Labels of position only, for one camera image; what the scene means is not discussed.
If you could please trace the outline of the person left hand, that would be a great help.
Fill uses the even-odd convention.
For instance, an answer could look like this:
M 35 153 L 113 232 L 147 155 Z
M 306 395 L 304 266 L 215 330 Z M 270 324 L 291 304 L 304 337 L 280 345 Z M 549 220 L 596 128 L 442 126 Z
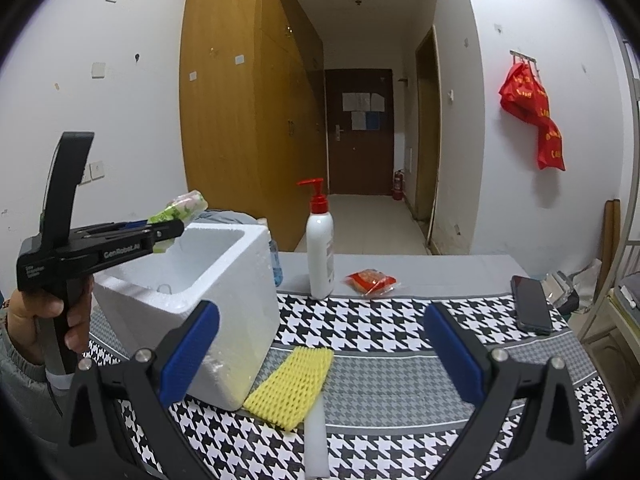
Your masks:
M 66 313 L 68 331 L 64 337 L 65 344 L 77 354 L 88 350 L 93 285 L 92 275 L 84 279 L 81 296 Z M 63 310 L 63 301 L 55 296 L 45 292 L 14 290 L 6 311 L 6 330 L 15 349 L 27 362 L 43 363 L 37 321 L 40 318 L 57 318 Z

